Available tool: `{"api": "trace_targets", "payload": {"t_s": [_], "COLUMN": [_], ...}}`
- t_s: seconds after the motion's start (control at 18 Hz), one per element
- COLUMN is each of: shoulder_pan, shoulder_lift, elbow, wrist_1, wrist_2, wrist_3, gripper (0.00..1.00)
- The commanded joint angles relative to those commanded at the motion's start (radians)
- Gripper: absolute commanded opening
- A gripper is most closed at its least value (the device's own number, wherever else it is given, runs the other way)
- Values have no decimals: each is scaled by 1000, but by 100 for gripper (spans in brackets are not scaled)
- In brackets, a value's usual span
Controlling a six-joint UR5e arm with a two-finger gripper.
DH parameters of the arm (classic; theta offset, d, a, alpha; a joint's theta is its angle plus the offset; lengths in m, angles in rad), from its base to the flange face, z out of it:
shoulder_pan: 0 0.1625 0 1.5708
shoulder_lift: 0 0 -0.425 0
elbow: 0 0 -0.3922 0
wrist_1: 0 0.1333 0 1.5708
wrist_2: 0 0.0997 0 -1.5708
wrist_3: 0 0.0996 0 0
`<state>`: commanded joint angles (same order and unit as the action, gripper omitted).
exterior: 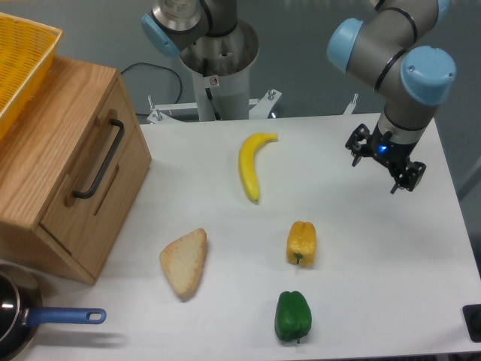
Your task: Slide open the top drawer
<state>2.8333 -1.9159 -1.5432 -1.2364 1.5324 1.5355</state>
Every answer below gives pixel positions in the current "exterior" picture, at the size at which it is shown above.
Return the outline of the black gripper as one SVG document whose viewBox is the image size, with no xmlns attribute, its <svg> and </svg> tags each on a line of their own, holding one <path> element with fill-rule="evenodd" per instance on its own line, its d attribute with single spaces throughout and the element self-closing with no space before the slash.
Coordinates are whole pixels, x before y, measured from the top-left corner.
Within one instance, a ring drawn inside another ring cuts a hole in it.
<svg viewBox="0 0 481 361">
<path fill-rule="evenodd" d="M 345 148 L 353 157 L 352 166 L 357 166 L 362 158 L 373 158 L 385 166 L 395 181 L 391 194 L 397 190 L 412 192 L 421 181 L 426 165 L 408 160 L 413 144 L 398 144 L 392 141 L 392 137 L 390 131 L 382 134 L 378 127 L 371 134 L 361 123 L 348 138 Z"/>
</svg>

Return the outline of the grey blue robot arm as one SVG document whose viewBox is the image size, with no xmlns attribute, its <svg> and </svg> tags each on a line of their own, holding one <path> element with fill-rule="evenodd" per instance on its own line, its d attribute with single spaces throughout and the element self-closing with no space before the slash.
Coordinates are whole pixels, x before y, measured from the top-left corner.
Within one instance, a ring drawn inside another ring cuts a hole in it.
<svg viewBox="0 0 481 361">
<path fill-rule="evenodd" d="M 447 1 L 377 1 L 368 23 L 344 20 L 331 36 L 328 60 L 386 99 L 374 129 L 358 126 L 346 148 L 355 162 L 384 166 L 394 189 L 414 190 L 425 165 L 410 155 L 446 100 L 456 77 L 452 57 L 417 41 L 449 10 Z M 249 69 L 259 54 L 253 28 L 234 1 L 158 1 L 142 17 L 151 44 L 190 70 L 200 120 L 250 115 Z"/>
</svg>

